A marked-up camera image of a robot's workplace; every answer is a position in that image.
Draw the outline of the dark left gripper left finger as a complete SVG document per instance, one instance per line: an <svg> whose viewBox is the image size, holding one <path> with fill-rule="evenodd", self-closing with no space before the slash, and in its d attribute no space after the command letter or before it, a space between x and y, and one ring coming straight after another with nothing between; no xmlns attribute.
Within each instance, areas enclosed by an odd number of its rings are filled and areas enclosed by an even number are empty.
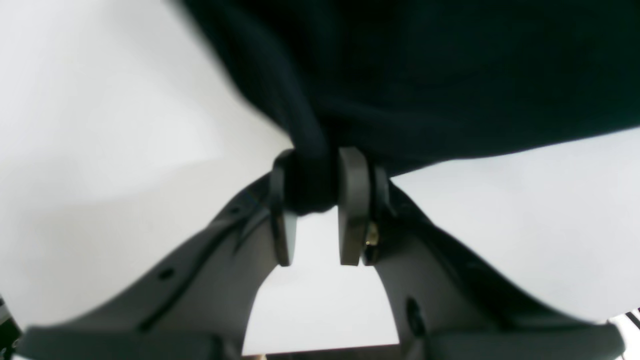
<svg viewBox="0 0 640 360"><path fill-rule="evenodd" d="M29 360L239 360L258 291L290 266L294 152L236 194L200 232L96 309L20 340Z"/></svg>

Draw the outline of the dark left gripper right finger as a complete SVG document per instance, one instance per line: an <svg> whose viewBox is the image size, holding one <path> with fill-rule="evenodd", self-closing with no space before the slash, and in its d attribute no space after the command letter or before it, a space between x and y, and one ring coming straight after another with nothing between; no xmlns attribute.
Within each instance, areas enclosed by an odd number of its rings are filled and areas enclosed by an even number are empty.
<svg viewBox="0 0 640 360"><path fill-rule="evenodd" d="M337 155L342 265L374 267L403 360L615 360L626 345L537 300L441 230L355 147Z"/></svg>

